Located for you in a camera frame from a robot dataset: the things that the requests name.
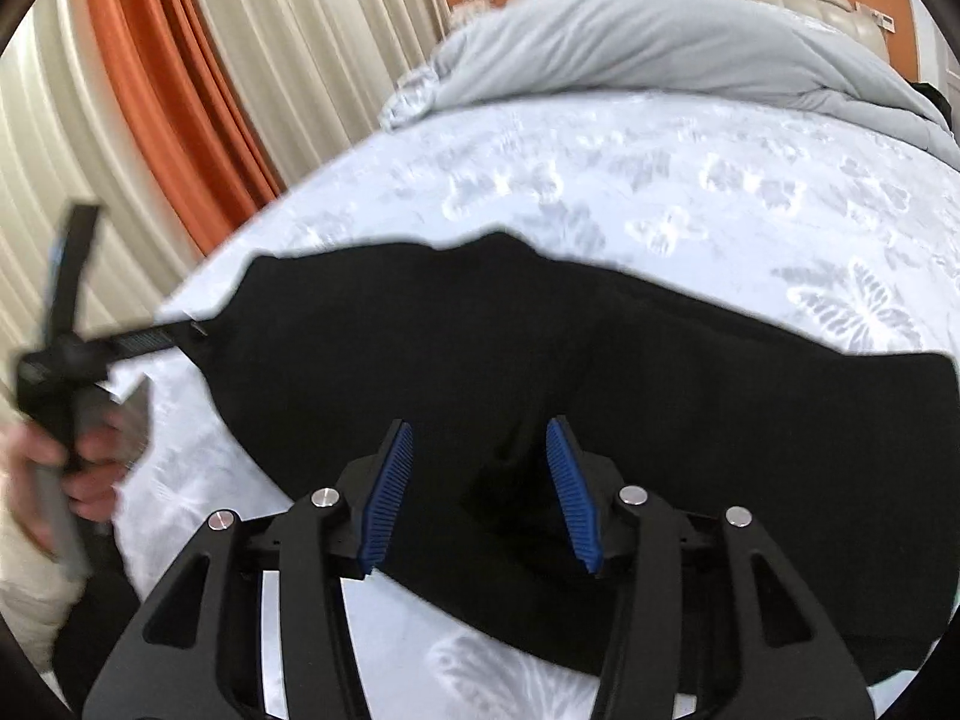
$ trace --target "gray handle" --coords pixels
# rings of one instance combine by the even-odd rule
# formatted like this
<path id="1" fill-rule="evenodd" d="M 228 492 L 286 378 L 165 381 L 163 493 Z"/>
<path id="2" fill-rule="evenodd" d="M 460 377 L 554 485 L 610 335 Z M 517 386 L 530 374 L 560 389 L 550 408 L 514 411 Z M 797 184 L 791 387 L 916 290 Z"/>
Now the gray handle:
<path id="1" fill-rule="evenodd" d="M 78 519 L 70 511 L 69 499 L 61 486 L 61 470 L 50 466 L 34 465 L 37 483 L 37 500 L 40 510 L 53 533 L 54 552 L 66 574 L 66 578 L 86 580 L 93 573 L 92 566 L 80 534 Z"/>

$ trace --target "orange curtain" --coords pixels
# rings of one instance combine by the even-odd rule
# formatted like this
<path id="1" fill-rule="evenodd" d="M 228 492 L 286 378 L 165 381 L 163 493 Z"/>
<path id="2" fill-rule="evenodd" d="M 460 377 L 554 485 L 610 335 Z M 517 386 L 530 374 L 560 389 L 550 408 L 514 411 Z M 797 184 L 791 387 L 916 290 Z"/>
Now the orange curtain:
<path id="1" fill-rule="evenodd" d="M 282 186 L 194 0 L 88 0 L 104 66 L 162 191 L 208 254 Z"/>

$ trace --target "person's arm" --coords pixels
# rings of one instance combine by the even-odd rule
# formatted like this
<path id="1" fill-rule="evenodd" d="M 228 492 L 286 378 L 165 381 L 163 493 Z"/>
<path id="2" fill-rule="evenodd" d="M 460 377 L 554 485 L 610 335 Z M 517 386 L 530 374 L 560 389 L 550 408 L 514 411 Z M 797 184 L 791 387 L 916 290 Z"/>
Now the person's arm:
<path id="1" fill-rule="evenodd" d="M 116 431 L 109 426 L 85 435 L 78 450 L 94 466 L 64 479 L 70 506 L 80 517 L 104 522 L 116 507 L 113 485 L 126 469 L 112 461 Z M 58 466 L 65 452 L 37 425 L 17 425 L 0 445 L 0 613 L 27 658 L 41 672 L 83 583 L 67 581 L 52 556 L 50 528 L 35 495 L 32 464 Z"/>

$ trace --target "mattress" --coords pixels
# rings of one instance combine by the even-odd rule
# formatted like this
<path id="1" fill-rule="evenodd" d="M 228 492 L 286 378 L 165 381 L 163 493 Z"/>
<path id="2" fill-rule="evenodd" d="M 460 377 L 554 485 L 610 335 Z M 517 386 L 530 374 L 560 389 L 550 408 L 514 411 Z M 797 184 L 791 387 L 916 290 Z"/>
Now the mattress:
<path id="1" fill-rule="evenodd" d="M 161 317 L 216 312 L 259 252 L 456 245 L 507 229 L 552 257 L 613 266 L 860 353 L 960 338 L 960 175 L 816 113 L 661 91 L 520 98 L 379 133 L 320 170 L 198 269 Z M 146 594 L 215 509 L 287 500 L 234 442 L 179 351 L 116 372 L 155 382 L 155 435 L 117 531 Z M 274 576 L 268 709 L 285 716 Z M 374 718 L 589 717 L 596 680 L 488 640 L 383 575 L 344 582 Z M 909 673 L 872 688 L 886 706 Z M 678 699 L 678 713 L 691 709 Z"/>

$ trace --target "sleeve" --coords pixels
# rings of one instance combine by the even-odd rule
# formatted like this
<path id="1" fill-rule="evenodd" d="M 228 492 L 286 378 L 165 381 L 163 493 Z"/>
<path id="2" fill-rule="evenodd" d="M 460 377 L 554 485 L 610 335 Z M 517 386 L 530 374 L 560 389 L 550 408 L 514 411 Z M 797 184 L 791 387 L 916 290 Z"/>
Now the sleeve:
<path id="1" fill-rule="evenodd" d="M 83 594 L 83 582 L 67 581 L 23 533 L 7 507 L 5 482 L 0 477 L 0 613 L 42 673 L 50 669 L 56 635 Z"/>

